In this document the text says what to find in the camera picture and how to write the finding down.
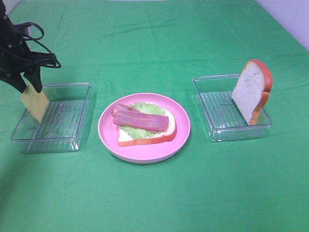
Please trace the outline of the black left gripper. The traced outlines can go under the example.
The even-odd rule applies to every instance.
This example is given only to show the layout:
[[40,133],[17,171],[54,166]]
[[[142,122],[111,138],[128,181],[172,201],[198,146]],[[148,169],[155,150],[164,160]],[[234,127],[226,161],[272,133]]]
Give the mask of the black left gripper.
[[[21,94],[26,83],[20,73],[32,84],[37,93],[42,91],[41,68],[57,68],[56,55],[39,42],[44,36],[41,26],[33,22],[13,24],[8,15],[0,16],[0,80]],[[31,51],[27,42],[35,42],[47,52]]]

